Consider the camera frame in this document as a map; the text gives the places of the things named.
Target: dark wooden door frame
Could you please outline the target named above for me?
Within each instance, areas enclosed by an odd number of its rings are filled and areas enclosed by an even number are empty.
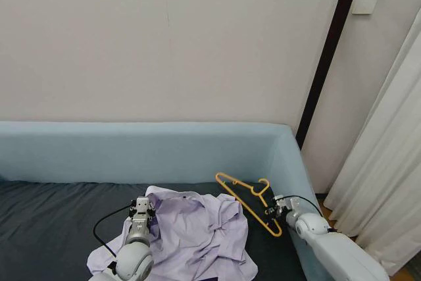
[[[322,54],[314,74],[309,96],[307,97],[300,125],[295,136],[300,149],[303,148],[305,137],[309,130],[314,111],[316,110],[318,99],[322,93],[322,88],[326,80],[326,76],[328,75],[332,59],[334,58],[336,47],[339,43],[352,2],[353,0],[337,0],[335,13],[332,18],[332,22],[330,23],[328,35],[326,36],[326,40],[324,42]]]

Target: wooden floor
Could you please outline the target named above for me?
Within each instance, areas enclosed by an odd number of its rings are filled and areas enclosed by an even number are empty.
[[[332,211],[325,208],[322,202],[323,202],[322,200],[319,200],[319,204],[320,204],[320,207],[322,208],[323,215],[328,220],[329,225],[331,227],[334,227],[335,221],[329,220],[329,215],[330,213],[332,213]],[[414,278],[409,274],[408,270],[405,268],[402,268],[397,274],[392,276],[390,280],[391,281],[415,281]]]

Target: light switch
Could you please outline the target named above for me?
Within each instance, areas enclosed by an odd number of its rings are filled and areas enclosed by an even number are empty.
[[[377,0],[354,0],[352,14],[372,14]]]

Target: white wall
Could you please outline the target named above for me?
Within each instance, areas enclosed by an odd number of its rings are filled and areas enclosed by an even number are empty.
[[[336,0],[0,0],[0,120],[296,128]]]
[[[348,16],[303,148],[316,192],[339,174],[420,7],[378,0],[372,15]]]

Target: white curtain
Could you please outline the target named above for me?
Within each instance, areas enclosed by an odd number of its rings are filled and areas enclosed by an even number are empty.
[[[324,205],[389,275],[421,250],[421,11]]]

